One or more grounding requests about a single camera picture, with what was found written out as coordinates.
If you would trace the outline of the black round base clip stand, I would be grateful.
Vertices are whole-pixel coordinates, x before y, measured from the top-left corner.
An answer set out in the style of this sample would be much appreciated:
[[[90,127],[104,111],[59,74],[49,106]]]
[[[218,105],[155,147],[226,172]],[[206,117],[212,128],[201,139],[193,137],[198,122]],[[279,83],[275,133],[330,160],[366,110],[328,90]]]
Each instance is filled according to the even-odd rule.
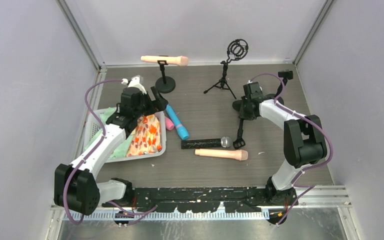
[[[165,66],[167,66],[168,63],[166,60],[162,59],[157,60],[157,63],[159,65],[161,77],[156,80],[155,88],[162,94],[170,93],[175,89],[176,82],[172,77],[166,76],[165,74]]]

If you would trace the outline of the beige microphone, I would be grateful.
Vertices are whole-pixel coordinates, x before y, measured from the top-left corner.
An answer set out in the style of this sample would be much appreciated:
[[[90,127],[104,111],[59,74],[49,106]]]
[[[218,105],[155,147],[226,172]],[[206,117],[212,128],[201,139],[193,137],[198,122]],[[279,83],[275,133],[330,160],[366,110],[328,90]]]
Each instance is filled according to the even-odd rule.
[[[226,158],[237,161],[246,161],[248,152],[246,150],[222,150],[222,149],[196,149],[194,154],[203,157]]]
[[[156,56],[156,55],[143,55],[140,60],[146,63],[166,63],[168,65],[176,65],[185,67],[189,64],[189,58],[186,56]]]

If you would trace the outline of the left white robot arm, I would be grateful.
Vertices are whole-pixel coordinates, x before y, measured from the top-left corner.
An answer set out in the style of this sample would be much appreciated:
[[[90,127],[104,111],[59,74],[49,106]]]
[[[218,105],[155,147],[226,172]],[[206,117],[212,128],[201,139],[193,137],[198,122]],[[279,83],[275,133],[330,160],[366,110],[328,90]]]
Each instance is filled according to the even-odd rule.
[[[99,137],[70,164],[60,164],[54,172],[54,203],[67,213],[74,211],[85,216],[107,202],[133,199],[132,184],[120,178],[97,183],[99,171],[114,150],[138,125],[138,119],[164,111],[168,101],[156,87],[151,87],[154,99],[138,87],[122,91],[115,112],[101,127]]]

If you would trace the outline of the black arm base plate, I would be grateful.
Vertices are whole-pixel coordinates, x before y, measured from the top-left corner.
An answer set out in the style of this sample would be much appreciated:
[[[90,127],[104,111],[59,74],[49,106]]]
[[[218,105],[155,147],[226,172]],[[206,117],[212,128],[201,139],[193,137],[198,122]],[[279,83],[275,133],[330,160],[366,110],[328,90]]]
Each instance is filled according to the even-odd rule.
[[[274,194],[263,187],[136,187],[122,199],[113,202],[145,212],[157,206],[157,213],[214,213],[224,207],[226,213],[260,212],[262,207],[291,206],[297,197],[295,189]]]

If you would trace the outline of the black glitter microphone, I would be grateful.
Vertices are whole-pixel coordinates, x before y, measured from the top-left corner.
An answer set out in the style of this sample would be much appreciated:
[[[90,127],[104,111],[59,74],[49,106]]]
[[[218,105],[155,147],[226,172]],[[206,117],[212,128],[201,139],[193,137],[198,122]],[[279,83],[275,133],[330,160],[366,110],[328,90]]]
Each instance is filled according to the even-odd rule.
[[[233,141],[230,137],[210,139],[182,140],[181,149],[204,149],[204,148],[230,148]]]

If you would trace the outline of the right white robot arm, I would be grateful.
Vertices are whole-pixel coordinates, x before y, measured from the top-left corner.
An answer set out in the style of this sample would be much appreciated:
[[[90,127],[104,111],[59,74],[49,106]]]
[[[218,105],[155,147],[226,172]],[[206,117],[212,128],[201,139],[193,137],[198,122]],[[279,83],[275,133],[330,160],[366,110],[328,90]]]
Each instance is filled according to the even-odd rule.
[[[262,117],[274,123],[283,131],[283,155],[285,160],[278,171],[266,183],[264,196],[267,200],[287,196],[300,172],[325,158],[328,148],[320,118],[293,111],[281,103],[274,95],[264,95],[258,82],[243,85],[244,95],[232,103],[239,114],[239,128],[235,149],[245,146],[243,139],[244,121]]]

